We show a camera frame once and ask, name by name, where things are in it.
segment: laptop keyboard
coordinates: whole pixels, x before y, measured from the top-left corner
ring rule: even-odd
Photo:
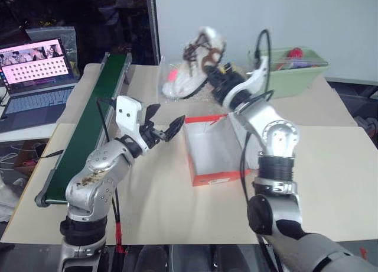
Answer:
[[[72,89],[55,90],[53,92],[38,93],[36,95],[11,99],[5,114],[65,104],[71,91]]]

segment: green plastic bin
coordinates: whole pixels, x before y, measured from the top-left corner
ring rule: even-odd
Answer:
[[[294,47],[273,49],[272,61],[285,60],[286,55],[293,48]],[[320,63],[319,65],[324,66],[274,71],[280,63],[272,62],[269,90],[274,90],[273,98],[299,95],[305,89],[311,86],[312,82],[318,75],[328,69],[327,61],[320,57],[315,51],[308,47],[300,48],[303,51],[304,60],[314,62],[314,65],[316,65],[316,63]]]

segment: sneaker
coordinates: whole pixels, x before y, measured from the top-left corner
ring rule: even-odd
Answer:
[[[163,94],[173,99],[187,99],[195,95],[207,81],[205,66],[217,66],[226,42],[213,28],[202,27],[195,41],[184,49],[183,59],[175,78],[163,85]]]

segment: robotic arm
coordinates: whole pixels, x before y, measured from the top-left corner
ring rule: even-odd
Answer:
[[[292,176],[299,132],[293,123],[276,113],[265,99],[267,93],[256,95],[268,69],[266,57],[260,62],[245,82],[230,66],[226,66],[226,74],[216,67],[207,67],[214,98],[233,111],[263,147],[259,153],[259,174],[253,181],[255,195],[247,204],[249,226],[273,245],[290,271],[377,271],[327,237],[302,230],[298,186]]]
[[[63,234],[58,271],[107,271],[105,228],[115,189],[127,176],[134,161],[146,155],[160,140],[169,142],[180,130],[184,116],[175,119],[163,132],[150,119],[160,105],[143,105],[127,96],[118,96],[116,123],[122,138],[115,138],[94,150],[84,168],[66,189],[68,212],[60,225]]]

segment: laptop screen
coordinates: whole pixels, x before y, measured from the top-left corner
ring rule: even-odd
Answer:
[[[70,79],[74,76],[59,39],[0,49],[0,84],[9,93],[65,85]]]

